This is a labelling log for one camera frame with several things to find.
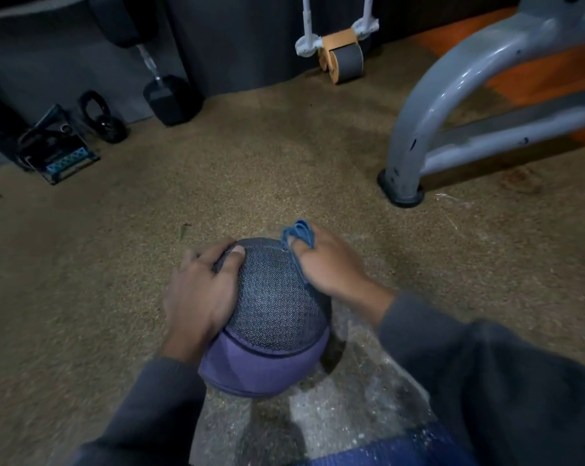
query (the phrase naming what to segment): hand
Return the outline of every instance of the hand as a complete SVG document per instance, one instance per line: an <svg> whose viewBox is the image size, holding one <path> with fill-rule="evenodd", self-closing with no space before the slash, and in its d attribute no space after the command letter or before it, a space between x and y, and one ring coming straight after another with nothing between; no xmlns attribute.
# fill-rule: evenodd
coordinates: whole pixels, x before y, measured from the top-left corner
<svg viewBox="0 0 585 466"><path fill-rule="evenodd" d="M303 240L288 238L303 274L312 285L350 305L372 325L378 326L392 301L393 291L370 278L363 260L340 237L311 223L314 249Z"/></svg>
<svg viewBox="0 0 585 466"><path fill-rule="evenodd" d="M161 356L198 365L209 342L230 320L245 249L235 246L218 274L212 267L232 243L228 238L201 252L188 250L173 271L163 293L168 335Z"/></svg>

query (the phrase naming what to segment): purple ball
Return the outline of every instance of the purple ball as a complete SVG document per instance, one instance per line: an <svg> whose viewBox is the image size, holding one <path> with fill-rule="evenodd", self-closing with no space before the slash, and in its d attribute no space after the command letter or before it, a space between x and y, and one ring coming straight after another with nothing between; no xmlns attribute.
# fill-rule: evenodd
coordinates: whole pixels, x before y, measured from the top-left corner
<svg viewBox="0 0 585 466"><path fill-rule="evenodd" d="M306 377L329 339L331 299L304 284L286 246L255 238L245 248L233 316L199 373L235 396L274 396ZM231 249L215 264L217 272Z"/></svg>

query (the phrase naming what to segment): blue fabric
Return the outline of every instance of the blue fabric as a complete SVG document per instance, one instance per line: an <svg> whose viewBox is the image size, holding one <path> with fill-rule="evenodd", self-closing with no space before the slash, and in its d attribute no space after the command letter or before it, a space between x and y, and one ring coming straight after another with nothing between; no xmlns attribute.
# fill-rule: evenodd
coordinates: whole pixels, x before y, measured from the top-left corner
<svg viewBox="0 0 585 466"><path fill-rule="evenodd" d="M290 258L292 258L292 261L294 261L294 264L297 267L297 271L301 278L303 279L303 282L305 284L309 284L309 282L303 275L303 270L301 269L301 264L298 262L297 256L288 245L288 237L291 235L293 237L303 240L307 245L310 246L311 249L313 249L314 232L312 231L310 224L308 224L305 219L298 219L292 227L286 227L282 231L282 245L285 246L285 248L287 248L288 251L290 252Z"/></svg>
<svg viewBox="0 0 585 466"><path fill-rule="evenodd" d="M477 466L438 423L296 466Z"/></svg>

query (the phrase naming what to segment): orange mat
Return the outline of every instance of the orange mat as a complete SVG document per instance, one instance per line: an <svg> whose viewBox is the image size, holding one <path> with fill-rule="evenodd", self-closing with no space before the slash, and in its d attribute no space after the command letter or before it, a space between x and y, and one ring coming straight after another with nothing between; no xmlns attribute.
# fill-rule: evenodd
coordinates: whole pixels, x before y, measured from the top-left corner
<svg viewBox="0 0 585 466"><path fill-rule="evenodd" d="M516 10L507 8L415 35L424 47L442 56L467 36L504 18ZM513 67L487 83L518 106L546 101L585 90L585 45ZM585 129L571 137L585 145Z"/></svg>

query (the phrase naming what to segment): curved metal leg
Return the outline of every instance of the curved metal leg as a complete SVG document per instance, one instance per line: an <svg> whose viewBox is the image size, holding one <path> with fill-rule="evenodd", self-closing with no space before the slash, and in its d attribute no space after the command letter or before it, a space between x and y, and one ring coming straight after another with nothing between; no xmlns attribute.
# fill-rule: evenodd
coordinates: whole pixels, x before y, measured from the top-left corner
<svg viewBox="0 0 585 466"><path fill-rule="evenodd" d="M421 78L394 125L387 168L377 178L393 204L421 202L420 173L427 153L448 114L465 97L514 65L583 42L585 0L570 6L563 0L546 1L521 1L517 14L466 38ZM549 17L549 5L555 17Z"/></svg>

